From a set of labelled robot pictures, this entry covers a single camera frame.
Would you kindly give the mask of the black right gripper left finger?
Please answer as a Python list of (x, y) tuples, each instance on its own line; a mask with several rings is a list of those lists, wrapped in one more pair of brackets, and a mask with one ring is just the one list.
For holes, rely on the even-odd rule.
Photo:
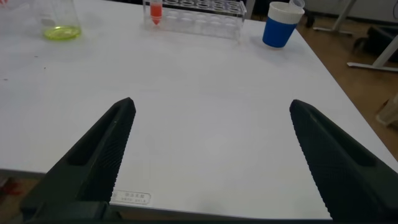
[(109, 202), (136, 108), (117, 101), (20, 204), (25, 220), (120, 220)]

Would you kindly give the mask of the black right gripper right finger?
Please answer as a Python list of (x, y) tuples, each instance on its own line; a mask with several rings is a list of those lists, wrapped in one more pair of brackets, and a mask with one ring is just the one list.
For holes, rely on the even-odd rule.
[(289, 111), (333, 221), (397, 221), (397, 172), (314, 106), (293, 100)]

